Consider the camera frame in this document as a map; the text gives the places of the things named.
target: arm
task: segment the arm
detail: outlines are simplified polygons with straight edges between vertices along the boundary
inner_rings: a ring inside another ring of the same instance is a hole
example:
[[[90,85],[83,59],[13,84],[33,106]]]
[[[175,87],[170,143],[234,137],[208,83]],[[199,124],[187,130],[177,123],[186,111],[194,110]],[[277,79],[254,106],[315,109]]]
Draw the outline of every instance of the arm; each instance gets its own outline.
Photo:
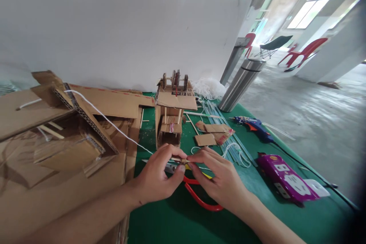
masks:
[[[304,244],[245,188],[230,161],[207,147],[188,156],[187,159],[192,161],[188,165],[208,195],[251,227],[264,244]],[[209,180],[193,162],[204,163],[213,171],[215,177]]]
[[[102,197],[51,222],[18,243],[95,243],[128,213],[139,206],[168,198],[183,181],[180,165],[167,178],[164,168],[172,155],[187,155],[172,145],[163,145],[149,159],[137,178]]]

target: power cord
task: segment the power cord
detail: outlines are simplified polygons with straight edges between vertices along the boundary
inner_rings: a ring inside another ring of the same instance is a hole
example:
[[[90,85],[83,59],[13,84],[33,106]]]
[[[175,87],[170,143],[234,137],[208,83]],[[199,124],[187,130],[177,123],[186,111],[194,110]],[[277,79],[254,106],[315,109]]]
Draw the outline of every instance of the power cord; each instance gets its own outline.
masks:
[[[336,188],[333,186],[333,184],[329,183],[325,178],[323,178],[321,175],[317,174],[316,172],[314,172],[310,167],[308,167],[307,165],[304,165],[301,161],[297,160],[295,157],[293,157],[291,154],[289,154],[287,151],[285,151],[278,143],[273,142],[274,145],[276,145],[281,151],[283,151],[287,156],[289,156],[291,159],[295,160],[297,163],[299,163],[300,165],[304,166],[307,170],[311,171],[314,175],[316,175],[321,181],[323,181],[325,183],[325,185],[331,189],[333,192],[335,192],[344,202],[347,203],[348,206],[350,206],[350,208],[357,213],[359,211],[359,209],[353,205],[352,202],[350,202],[347,198],[345,198],[338,190],[336,190]]]

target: white board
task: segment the white board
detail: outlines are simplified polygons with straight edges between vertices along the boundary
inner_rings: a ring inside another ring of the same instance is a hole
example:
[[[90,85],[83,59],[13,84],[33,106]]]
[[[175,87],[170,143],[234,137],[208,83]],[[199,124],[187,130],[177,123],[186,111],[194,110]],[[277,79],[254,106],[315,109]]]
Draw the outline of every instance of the white board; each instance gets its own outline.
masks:
[[[174,69],[220,79],[249,0],[0,0],[1,75],[156,91]]]

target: green table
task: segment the green table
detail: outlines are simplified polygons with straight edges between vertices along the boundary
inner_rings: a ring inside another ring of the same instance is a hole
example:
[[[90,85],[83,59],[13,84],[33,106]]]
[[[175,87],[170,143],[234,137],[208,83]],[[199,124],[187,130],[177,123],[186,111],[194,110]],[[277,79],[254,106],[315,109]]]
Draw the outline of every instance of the green table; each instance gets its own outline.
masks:
[[[299,164],[280,149],[272,144],[261,143],[256,135],[249,132],[246,127],[238,127],[229,121],[228,118],[232,116],[253,117],[244,107],[238,104],[231,113],[223,113],[223,115],[253,158],[257,158],[257,152],[280,155],[302,178],[311,178],[322,183],[310,171],[299,169]],[[193,123],[200,119],[199,116],[190,116],[190,118]],[[142,125],[140,144],[150,151],[155,151],[154,109],[145,109],[144,120],[149,120],[149,122],[144,122]],[[206,117],[203,118],[203,121],[209,124]],[[196,146],[195,135],[190,123],[183,124],[181,149],[186,154],[190,154],[191,148]],[[292,153],[294,157],[305,163],[278,137],[274,135],[274,138],[287,152]],[[222,155],[218,146],[213,146],[213,149]],[[135,177],[145,166],[141,159],[148,157],[149,153],[138,147]],[[236,169],[247,189],[257,195],[272,213],[306,243],[335,242],[339,237],[335,232],[341,232],[344,222],[353,216],[350,207],[329,189],[331,196],[318,201],[305,202],[305,208],[299,208],[285,201],[276,192],[276,188],[269,179],[264,177],[260,170],[254,166],[243,168],[236,165]],[[261,243],[246,224],[227,210],[210,212],[200,207],[188,193],[183,183],[170,198],[144,205],[133,211],[130,216],[128,244],[169,242],[184,244]]]

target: window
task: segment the window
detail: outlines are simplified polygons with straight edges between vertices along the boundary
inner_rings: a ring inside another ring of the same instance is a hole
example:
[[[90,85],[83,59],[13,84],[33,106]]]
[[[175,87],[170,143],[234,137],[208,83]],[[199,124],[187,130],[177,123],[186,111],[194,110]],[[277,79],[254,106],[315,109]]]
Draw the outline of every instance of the window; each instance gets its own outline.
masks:
[[[329,0],[306,0],[300,11],[291,21],[288,29],[306,29],[315,16]]]
[[[346,9],[346,11],[338,18],[338,20],[336,22],[334,22],[333,25],[331,25],[329,27],[329,29],[333,29],[342,19],[343,17],[345,17],[347,15],[347,13],[349,13],[354,6],[356,6],[356,4],[359,2],[360,0],[355,0],[349,7],[348,9]]]

